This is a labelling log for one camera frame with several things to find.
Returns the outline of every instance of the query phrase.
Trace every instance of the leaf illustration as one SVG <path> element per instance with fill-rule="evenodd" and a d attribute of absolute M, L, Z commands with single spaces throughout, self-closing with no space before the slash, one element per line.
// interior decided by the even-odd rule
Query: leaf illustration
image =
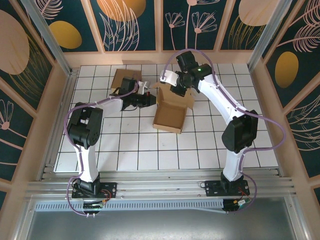
<path fill-rule="evenodd" d="M 44 19 L 53 20 L 61 11 L 62 0 L 35 0 Z"/>
<path fill-rule="evenodd" d="M 320 25 L 301 27 L 293 39 L 293 48 L 299 52 L 311 53 L 320 44 Z"/>
<path fill-rule="evenodd" d="M 303 20 L 308 26 L 320 24 L 320 0 L 309 0 L 304 10 Z"/>
<path fill-rule="evenodd" d="M 320 148 L 320 96 L 305 106 L 293 109 L 287 119 L 299 150 Z"/>
<path fill-rule="evenodd" d="M 112 30 L 112 26 L 110 22 L 101 14 L 99 13 L 103 24 L 104 24 L 104 38 L 103 38 L 103 45 L 107 49 L 107 51 L 113 51 L 115 48 L 115 35 Z"/>
<path fill-rule="evenodd" d="M 103 45 L 107 51 L 135 51 L 139 44 L 139 24 L 134 11 L 122 1 L 123 8 L 116 0 L 102 0 L 107 17 L 100 13 L 104 24 Z"/>

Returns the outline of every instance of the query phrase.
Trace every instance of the enclosure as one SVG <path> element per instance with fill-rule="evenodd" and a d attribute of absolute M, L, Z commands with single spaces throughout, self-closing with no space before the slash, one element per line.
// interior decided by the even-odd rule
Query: enclosure
<path fill-rule="evenodd" d="M 0 239 L 235 239 L 248 226 L 247 239 L 318 239 L 319 15 L 319 0 L 1 1 Z M 169 58 L 186 48 L 210 58 L 236 101 L 285 129 L 274 151 L 246 154 L 244 173 L 257 184 L 251 210 L 202 211 L 224 199 L 206 197 L 201 182 L 220 179 L 226 124 L 196 93 L 181 134 L 153 128 L 157 105 L 105 117 L 96 166 L 102 182 L 117 183 L 116 198 L 100 218 L 73 215 L 65 196 L 79 166 L 63 130 L 68 110 L 109 96 L 117 69 L 159 82 Z M 175 58 L 167 69 L 179 71 Z M 251 147 L 282 137 L 259 120 Z M 82 209 L 82 201 L 72 204 Z M 122 222 L 134 227 L 121 231 Z M 87 224 L 97 236 L 83 231 Z"/>

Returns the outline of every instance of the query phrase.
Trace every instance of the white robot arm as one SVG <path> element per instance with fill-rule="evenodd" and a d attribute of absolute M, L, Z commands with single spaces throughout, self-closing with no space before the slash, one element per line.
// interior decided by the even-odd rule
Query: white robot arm
<path fill-rule="evenodd" d="M 148 82 L 138 82 L 137 92 L 128 94 L 134 90 L 136 82 L 134 79 L 124 78 L 121 87 L 112 94 L 113 99 L 102 104 L 76 109 L 71 115 L 67 131 L 75 145 L 78 160 L 80 177 L 77 180 L 77 188 L 87 196 L 97 196 L 100 192 L 95 147 L 100 137 L 103 119 L 125 110 L 128 106 L 144 108 L 156 104 L 156 97 L 150 92 L 145 92 Z M 78 102 L 75 106 L 81 105 L 83 103 Z"/>
<path fill-rule="evenodd" d="M 227 153 L 225 168 L 221 174 L 221 181 L 225 182 L 227 191 L 233 183 L 243 179 L 241 156 L 257 136 L 258 119 L 238 111 L 236 107 L 248 112 L 223 87 L 218 77 L 213 76 L 211 67 L 207 64 L 199 66 L 190 51 L 179 55 L 177 61 L 181 72 L 166 70 L 163 74 L 162 71 L 160 82 L 170 84 L 170 90 L 180 96 L 184 96 L 188 88 L 203 93 L 221 113 L 227 125 L 222 134 Z"/>

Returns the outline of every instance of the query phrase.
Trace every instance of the black mounting bracket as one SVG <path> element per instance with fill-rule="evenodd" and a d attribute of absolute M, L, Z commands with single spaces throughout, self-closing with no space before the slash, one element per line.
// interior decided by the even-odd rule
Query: black mounting bracket
<path fill-rule="evenodd" d="M 244 176 L 236 181 L 229 181 L 222 172 L 220 177 L 221 180 L 205 181 L 204 186 L 201 186 L 205 189 L 207 197 L 242 196 L 241 191 L 248 196 L 250 195 L 248 181 L 244 180 Z"/>
<path fill-rule="evenodd" d="M 242 180 L 241 184 L 238 185 L 241 190 L 250 195 L 248 182 Z M 207 197 L 224 197 L 224 196 L 242 196 L 242 192 L 238 188 L 232 188 L 230 191 L 226 192 L 221 186 L 221 181 L 205 181 L 204 182 L 205 194 Z"/>
<path fill-rule="evenodd" d="M 107 190 L 105 192 L 108 193 L 108 191 L 111 193 L 111 198 L 114 199 L 117 194 L 117 183 L 116 182 L 100 182 L 100 191 L 96 194 L 89 193 L 87 191 L 84 191 L 79 188 L 78 183 L 74 183 L 73 185 L 73 191 L 71 197 L 73 199 L 105 199 L 106 193 L 103 192 L 103 190 Z"/>

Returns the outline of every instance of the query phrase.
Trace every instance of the open cardboard box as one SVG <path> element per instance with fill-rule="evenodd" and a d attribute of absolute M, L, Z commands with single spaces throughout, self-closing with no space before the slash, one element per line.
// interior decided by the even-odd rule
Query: open cardboard box
<path fill-rule="evenodd" d="M 121 83 L 124 78 L 135 79 L 135 80 L 141 81 L 141 79 L 142 79 L 141 71 L 117 69 L 115 71 L 113 81 L 111 83 L 111 91 L 112 92 L 114 92 L 117 88 L 121 87 Z"/>
<path fill-rule="evenodd" d="M 185 96 L 179 96 L 170 91 L 170 84 L 156 83 L 158 89 L 156 101 L 158 107 L 155 112 L 153 127 L 155 129 L 181 134 L 188 108 L 193 109 L 195 98 L 191 89 Z"/>

